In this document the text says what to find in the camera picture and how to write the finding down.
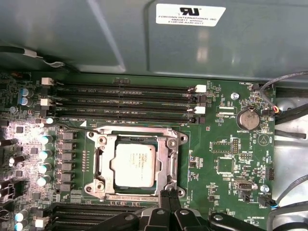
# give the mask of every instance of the ul logo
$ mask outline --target ul logo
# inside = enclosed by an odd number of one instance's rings
[[[199,16],[198,8],[181,7],[180,11],[183,13],[182,15]]]

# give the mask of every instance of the triangle symbol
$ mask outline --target triangle symbol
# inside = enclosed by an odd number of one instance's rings
[[[268,141],[265,139],[265,137],[263,137],[260,141],[260,143],[267,143]]]
[[[83,122],[80,126],[81,127],[86,127],[87,126],[87,121],[85,120],[85,122]]]

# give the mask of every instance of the metal panel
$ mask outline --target metal panel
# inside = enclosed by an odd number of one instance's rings
[[[159,25],[157,3],[226,11],[215,27]],[[307,6],[303,0],[8,0],[0,2],[0,40],[64,58],[83,72],[269,79],[307,67]],[[27,57],[0,54],[0,61],[45,68]]]
[[[295,108],[307,103],[308,99],[283,98],[277,99],[277,105],[282,110]],[[308,115],[300,119],[280,124],[276,126],[289,132],[306,133],[308,130]],[[273,199],[278,196],[297,178],[308,174],[308,140],[295,140],[284,137],[275,137],[275,181],[273,186]],[[308,201],[308,181],[300,184],[290,191],[286,197],[281,200],[280,206],[289,205],[296,202]],[[308,212],[291,213],[277,216],[274,221],[274,227],[279,225],[299,221],[307,222]]]

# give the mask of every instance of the green circuit board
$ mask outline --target green circuit board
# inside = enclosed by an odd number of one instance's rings
[[[164,123],[151,121],[106,120],[104,118],[64,118],[62,121],[73,127],[95,129],[105,125],[159,127],[179,131],[188,136],[188,142],[179,147],[178,185],[186,195],[180,199],[183,207],[195,208],[206,218],[213,212],[224,212],[250,224],[266,227],[267,214],[270,208],[259,205],[257,198],[261,195],[271,196],[272,181],[266,176],[267,169],[273,165],[274,153],[274,118],[262,115],[262,110],[269,110],[261,99],[259,91],[253,90],[251,82],[186,79],[177,77],[116,76],[98,74],[62,74],[62,73],[27,73],[23,79],[20,73],[2,73],[0,100],[2,101],[1,119],[8,119],[10,126],[4,131],[7,138],[17,138],[18,146],[23,146],[26,160],[15,167],[8,167],[8,158],[14,154],[14,147],[5,150],[0,169],[0,179],[10,177],[26,182],[25,192],[14,202],[15,212],[32,207],[49,207],[53,202],[77,204],[107,204],[151,206],[153,202],[129,202],[100,200],[86,194],[85,184],[93,181],[94,142],[86,137],[83,131],[77,132],[75,152],[75,177],[71,192],[57,192],[55,183],[41,188],[36,181],[39,177],[37,154],[31,148],[51,149],[57,152],[55,142],[42,147],[36,140],[41,133],[57,137],[63,132],[60,127],[42,128],[36,119],[40,118],[35,105],[39,102],[39,88],[42,77],[50,77],[59,82],[114,84],[115,79],[128,79],[129,84],[155,87],[189,87],[206,85],[205,122],[202,124]],[[28,88],[34,92],[33,105],[30,107],[18,104],[20,89]],[[231,95],[238,93],[238,99]],[[275,100],[275,88],[267,90],[267,94]],[[245,130],[238,125],[238,115],[245,110],[252,110],[259,115],[256,129]],[[16,127],[23,127],[22,134],[16,134]],[[46,160],[57,165],[54,158]],[[16,171],[23,171],[17,176]],[[56,178],[56,172],[50,173]],[[244,201],[236,185],[237,179],[245,179],[252,183],[248,200]],[[267,185],[268,192],[262,192],[261,186]],[[14,220],[2,222],[2,227],[11,230]]]

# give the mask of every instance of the label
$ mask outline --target label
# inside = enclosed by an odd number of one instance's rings
[[[216,26],[225,7],[157,4],[156,23],[169,25]]]

